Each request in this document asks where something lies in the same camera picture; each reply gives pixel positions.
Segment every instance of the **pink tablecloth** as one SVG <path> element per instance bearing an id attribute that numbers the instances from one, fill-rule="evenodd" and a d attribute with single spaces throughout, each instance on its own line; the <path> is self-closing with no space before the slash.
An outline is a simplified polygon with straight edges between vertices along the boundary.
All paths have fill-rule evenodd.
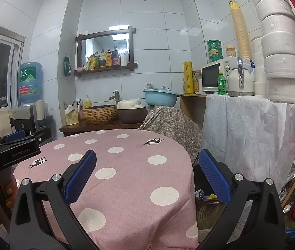
<path id="1" fill-rule="evenodd" d="M 194 178 L 186 150 L 155 132 L 85 132 L 41 147 L 14 175 L 44 181 L 62 174 L 88 149 L 97 165 L 71 209 L 101 250 L 186 249 L 197 247 Z M 63 239 L 46 206 L 56 236 Z"/>

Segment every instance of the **sink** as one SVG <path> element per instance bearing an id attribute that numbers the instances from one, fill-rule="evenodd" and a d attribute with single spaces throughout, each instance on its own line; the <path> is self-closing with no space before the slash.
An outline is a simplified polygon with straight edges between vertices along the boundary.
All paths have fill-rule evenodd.
<path id="1" fill-rule="evenodd" d="M 82 110 L 84 120 L 94 124 L 104 124 L 117 120 L 117 105 L 99 105 Z"/>

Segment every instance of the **electric kettle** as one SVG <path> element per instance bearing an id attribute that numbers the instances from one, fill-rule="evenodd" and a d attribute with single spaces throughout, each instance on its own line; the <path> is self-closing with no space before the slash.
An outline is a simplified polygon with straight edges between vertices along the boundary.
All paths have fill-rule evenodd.
<path id="1" fill-rule="evenodd" d="M 231 97 L 254 95 L 253 79 L 248 70 L 243 68 L 240 56 L 238 56 L 238 68 L 232 69 L 228 77 L 228 95 Z"/>

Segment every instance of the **microwave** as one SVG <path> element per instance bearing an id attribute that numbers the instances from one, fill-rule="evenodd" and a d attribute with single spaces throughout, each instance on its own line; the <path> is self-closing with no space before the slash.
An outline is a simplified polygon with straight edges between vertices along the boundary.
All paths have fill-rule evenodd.
<path id="1" fill-rule="evenodd" d="M 243 60 L 243 68 L 251 69 L 251 62 L 249 60 Z M 238 68 L 238 58 L 228 56 L 216 62 L 212 62 L 202 67 L 202 86 L 204 92 L 218 91 L 218 77 L 219 72 L 224 73 L 224 77 L 228 80 L 228 76 L 231 74 L 232 69 Z"/>

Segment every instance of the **fingernail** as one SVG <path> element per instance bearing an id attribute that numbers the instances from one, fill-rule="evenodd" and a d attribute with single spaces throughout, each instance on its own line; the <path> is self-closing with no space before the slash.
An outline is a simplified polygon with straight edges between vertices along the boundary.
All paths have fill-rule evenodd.
<path id="1" fill-rule="evenodd" d="M 7 193 L 8 195 L 10 195 L 10 194 L 13 193 L 13 190 L 9 187 L 9 188 L 6 189 L 6 193 Z"/>
<path id="2" fill-rule="evenodd" d="M 7 206 L 8 208 L 11 208 L 11 207 L 13 206 L 13 204 L 12 204 L 11 201 L 7 201 L 7 202 L 6 202 L 6 206 Z"/>

